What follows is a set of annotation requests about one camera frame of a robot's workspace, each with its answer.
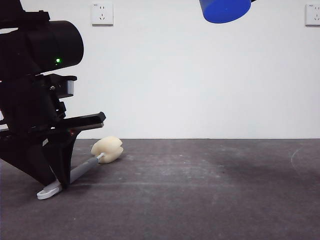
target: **white wall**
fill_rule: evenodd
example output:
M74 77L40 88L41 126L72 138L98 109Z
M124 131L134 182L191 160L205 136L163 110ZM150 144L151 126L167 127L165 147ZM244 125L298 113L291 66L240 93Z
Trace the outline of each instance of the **white wall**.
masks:
M92 27L89 0L23 0L81 32L67 116L103 111L80 138L319 138L320 28L306 0L257 0L213 24L199 0L113 0L114 26Z

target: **blue plastic cup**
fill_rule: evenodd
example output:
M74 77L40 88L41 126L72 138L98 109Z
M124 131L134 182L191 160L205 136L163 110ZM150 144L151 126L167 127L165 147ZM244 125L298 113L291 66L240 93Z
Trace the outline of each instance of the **blue plastic cup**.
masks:
M215 24L234 21L245 15L251 0L200 0L204 18Z

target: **dark gray carpet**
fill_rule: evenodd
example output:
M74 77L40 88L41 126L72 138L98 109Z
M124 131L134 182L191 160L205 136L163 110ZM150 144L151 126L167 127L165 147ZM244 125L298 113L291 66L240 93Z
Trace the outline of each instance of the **dark gray carpet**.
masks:
M95 140L78 140L72 167ZM320 140L124 140L68 190L1 161L1 240L318 240Z

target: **sponge brush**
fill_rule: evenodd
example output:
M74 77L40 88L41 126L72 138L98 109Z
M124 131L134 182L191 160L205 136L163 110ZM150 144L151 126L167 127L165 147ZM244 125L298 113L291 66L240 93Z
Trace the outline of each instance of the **sponge brush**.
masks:
M99 157L100 164L109 164L116 160L122 152L124 151L123 147L121 147L122 141L115 136L107 136L97 141L92 149L91 153L96 157Z

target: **concrete floor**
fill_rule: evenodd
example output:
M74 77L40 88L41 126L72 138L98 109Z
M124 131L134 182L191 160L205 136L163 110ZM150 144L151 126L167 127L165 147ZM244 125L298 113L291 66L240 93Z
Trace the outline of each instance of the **concrete floor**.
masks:
M72 167L95 140L76 142ZM124 140L69 189L1 161L1 240L317 240L320 139Z

